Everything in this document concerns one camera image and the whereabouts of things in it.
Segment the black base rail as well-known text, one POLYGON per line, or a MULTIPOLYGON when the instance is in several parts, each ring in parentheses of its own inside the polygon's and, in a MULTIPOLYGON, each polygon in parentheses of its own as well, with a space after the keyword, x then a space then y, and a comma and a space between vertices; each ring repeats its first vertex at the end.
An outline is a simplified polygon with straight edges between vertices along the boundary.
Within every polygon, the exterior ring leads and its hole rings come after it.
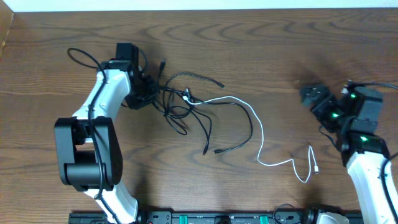
POLYGON ((359 211, 344 212, 338 207, 321 205, 297 209, 279 205, 274 211, 262 212, 175 212, 140 210, 136 223, 142 224, 271 224, 271 223, 349 223, 364 224, 359 211))

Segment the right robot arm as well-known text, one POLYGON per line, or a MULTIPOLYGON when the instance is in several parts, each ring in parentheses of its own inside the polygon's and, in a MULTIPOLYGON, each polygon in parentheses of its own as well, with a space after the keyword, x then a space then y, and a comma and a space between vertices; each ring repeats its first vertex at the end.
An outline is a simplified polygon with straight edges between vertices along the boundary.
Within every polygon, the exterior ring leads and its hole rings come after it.
POLYGON ((320 126, 336 134, 334 147, 354 183, 364 222, 397 223, 393 156, 375 134, 383 105, 375 86, 349 82, 337 98, 327 86, 312 84, 302 87, 300 95, 320 126))

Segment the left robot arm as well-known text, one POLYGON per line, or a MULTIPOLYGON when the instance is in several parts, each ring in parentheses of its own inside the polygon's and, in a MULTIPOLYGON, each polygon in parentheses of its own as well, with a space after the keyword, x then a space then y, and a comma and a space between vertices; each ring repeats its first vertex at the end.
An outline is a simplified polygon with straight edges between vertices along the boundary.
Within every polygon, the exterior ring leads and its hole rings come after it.
POLYGON ((140 223, 138 201, 123 180, 123 156, 113 121, 120 107, 152 104, 160 87, 139 65, 142 50, 118 43, 113 58, 92 66, 96 83, 71 117, 54 125, 60 179, 93 198, 110 223, 140 223))

